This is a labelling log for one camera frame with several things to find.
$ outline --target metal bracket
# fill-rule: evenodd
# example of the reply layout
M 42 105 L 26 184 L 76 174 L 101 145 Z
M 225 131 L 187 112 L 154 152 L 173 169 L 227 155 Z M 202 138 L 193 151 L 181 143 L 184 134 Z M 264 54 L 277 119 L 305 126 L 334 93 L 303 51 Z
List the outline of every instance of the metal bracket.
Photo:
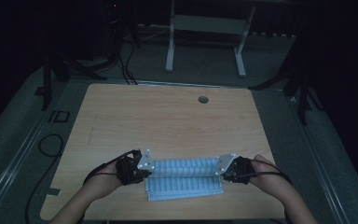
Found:
M 137 167 L 140 170 L 148 170 L 148 171 L 152 171 L 155 168 L 154 161 L 150 158 L 150 149 L 146 150 L 141 160 L 139 161 Z
M 216 175 L 222 175 L 236 157 L 235 153 L 218 156 Z

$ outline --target gray floor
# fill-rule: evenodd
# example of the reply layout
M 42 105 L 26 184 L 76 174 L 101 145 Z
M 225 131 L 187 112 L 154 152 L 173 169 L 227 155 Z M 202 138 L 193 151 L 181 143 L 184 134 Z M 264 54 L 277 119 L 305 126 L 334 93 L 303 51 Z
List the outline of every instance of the gray floor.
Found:
M 187 42 L 177 41 L 172 73 L 164 71 L 167 53 L 164 36 L 143 42 L 131 57 L 129 68 L 141 84 L 162 82 L 246 88 L 276 74 L 293 40 L 250 36 L 243 53 L 248 74 L 245 78 L 237 76 L 229 43 L 223 47 L 200 45 L 188 43 L 188 38 Z M 129 45 L 123 47 L 124 59 L 129 55 L 129 49 Z M 101 72 L 101 75 L 108 77 L 106 83 L 124 83 L 118 67 Z M 76 76 L 69 83 L 53 82 L 53 102 L 48 111 L 42 112 L 42 98 L 34 96 L 35 89 L 42 83 L 38 71 L 28 78 L 7 106 L 0 118 L 0 180 L 6 181 L 4 186 L 11 187 L 0 185 L 0 223 L 25 223 L 27 201 L 52 162 L 38 151 L 37 142 L 50 133 L 58 133 L 66 141 L 82 98 L 92 82 L 95 80 Z M 308 126 L 302 126 L 296 117 L 296 102 L 279 91 L 283 84 L 254 91 L 257 109 L 278 166 L 291 176 L 320 223 L 358 223 L 358 177 L 334 127 L 325 113 L 314 106 L 307 112 Z M 68 122 L 48 122 L 52 110 L 70 112 Z M 52 154 L 60 149 L 54 138 L 48 139 L 42 147 Z M 23 158 L 15 169 L 18 172 L 7 171 L 7 167 L 16 168 L 11 163 L 15 158 Z M 30 201 L 31 223 L 46 223 L 40 219 L 39 212 L 57 164 Z M 226 220 L 220 223 L 227 222 L 273 223 L 271 220 Z

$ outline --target wooden table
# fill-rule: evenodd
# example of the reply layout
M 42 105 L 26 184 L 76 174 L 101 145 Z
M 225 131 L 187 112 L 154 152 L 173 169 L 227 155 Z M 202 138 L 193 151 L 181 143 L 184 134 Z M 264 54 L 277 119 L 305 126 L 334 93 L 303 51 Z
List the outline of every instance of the wooden table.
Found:
M 199 102 L 206 96 L 207 104 Z M 155 160 L 227 153 L 273 161 L 250 91 L 178 86 L 92 84 L 51 183 L 41 217 L 54 215 L 98 165 L 132 149 Z M 91 205 L 86 219 L 168 220 L 283 217 L 282 205 L 255 186 L 223 182 L 224 194 L 149 202 L 145 182 L 121 187 Z

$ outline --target small hole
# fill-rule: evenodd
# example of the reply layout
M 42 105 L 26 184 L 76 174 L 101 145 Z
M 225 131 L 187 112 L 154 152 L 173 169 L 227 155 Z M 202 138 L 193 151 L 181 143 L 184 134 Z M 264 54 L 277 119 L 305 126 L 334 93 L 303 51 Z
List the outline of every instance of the small hole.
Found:
M 206 96 L 200 96 L 199 97 L 199 102 L 202 103 L 202 104 L 207 104 L 209 102 L 209 99 Z

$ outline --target white stand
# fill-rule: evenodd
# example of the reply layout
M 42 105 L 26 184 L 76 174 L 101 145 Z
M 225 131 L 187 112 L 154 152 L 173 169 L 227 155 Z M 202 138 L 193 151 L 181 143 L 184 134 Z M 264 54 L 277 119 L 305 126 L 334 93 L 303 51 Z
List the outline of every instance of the white stand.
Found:
M 241 35 L 240 44 L 234 48 L 235 61 L 237 62 L 238 74 L 245 77 L 245 66 L 243 65 L 242 51 L 245 44 L 249 28 L 255 14 L 255 7 L 252 7 L 247 20 L 234 20 L 211 17 L 198 17 L 175 14 L 175 1 L 172 0 L 171 6 L 171 25 L 170 25 L 170 45 L 168 46 L 167 62 L 165 70 L 171 72 L 173 69 L 173 57 L 175 44 L 173 40 L 175 30 L 188 30 L 199 32 L 211 32 L 220 34 Z

